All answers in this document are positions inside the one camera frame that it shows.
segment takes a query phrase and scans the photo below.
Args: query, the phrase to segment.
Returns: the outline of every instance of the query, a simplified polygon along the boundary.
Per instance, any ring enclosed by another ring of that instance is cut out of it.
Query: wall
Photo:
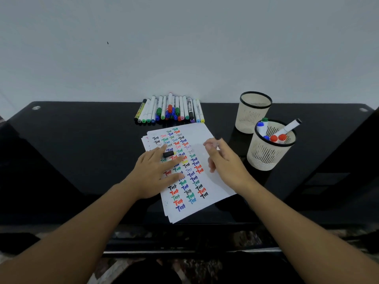
[[[376,108],[378,24],[379,0],[2,0],[0,115],[168,91]]]

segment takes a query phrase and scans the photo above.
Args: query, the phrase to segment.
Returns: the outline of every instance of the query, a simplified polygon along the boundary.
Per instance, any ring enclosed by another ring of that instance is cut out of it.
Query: person's left hand
[[[183,160],[183,156],[178,156],[172,161],[162,163],[160,160],[166,148],[165,144],[161,148],[143,153],[132,172],[120,183],[125,189],[133,189],[137,199],[153,197],[165,187],[184,178],[182,173],[173,173],[161,179],[166,170]]]

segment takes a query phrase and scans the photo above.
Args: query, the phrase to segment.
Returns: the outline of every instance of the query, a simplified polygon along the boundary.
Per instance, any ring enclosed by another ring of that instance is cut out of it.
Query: hand
[[[203,145],[209,154],[208,166],[211,173],[217,169],[222,181],[236,193],[243,194],[252,184],[258,184],[223,139],[210,138]]]
[[[183,160],[183,156],[179,156],[172,161],[161,163],[160,160],[166,147],[165,144],[161,148],[143,153],[138,158],[132,172],[120,183],[127,189],[133,189],[137,200],[153,197],[165,187],[184,178],[182,173],[173,173],[161,179],[166,170],[173,168]]]

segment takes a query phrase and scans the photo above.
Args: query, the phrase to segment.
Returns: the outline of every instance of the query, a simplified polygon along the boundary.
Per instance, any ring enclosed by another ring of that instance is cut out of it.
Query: basket
[[[278,130],[284,128],[286,124],[277,120],[269,120],[267,136],[272,136]],[[287,139],[283,144],[265,140],[254,127],[255,133],[251,139],[247,159],[248,162],[258,170],[272,170],[282,159],[285,153],[295,144],[296,133],[294,130],[287,133]]]
[[[272,104],[272,99],[259,92],[244,92],[239,98],[236,128],[241,133],[254,133],[254,126],[263,119]]]

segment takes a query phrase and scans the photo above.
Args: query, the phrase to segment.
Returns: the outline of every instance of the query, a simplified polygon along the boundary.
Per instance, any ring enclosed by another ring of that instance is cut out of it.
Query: forearm
[[[109,237],[135,200],[133,190],[113,186],[47,237],[0,265],[0,279],[4,283],[87,283]]]
[[[259,184],[253,184],[243,196],[307,284],[377,283],[377,263]]]

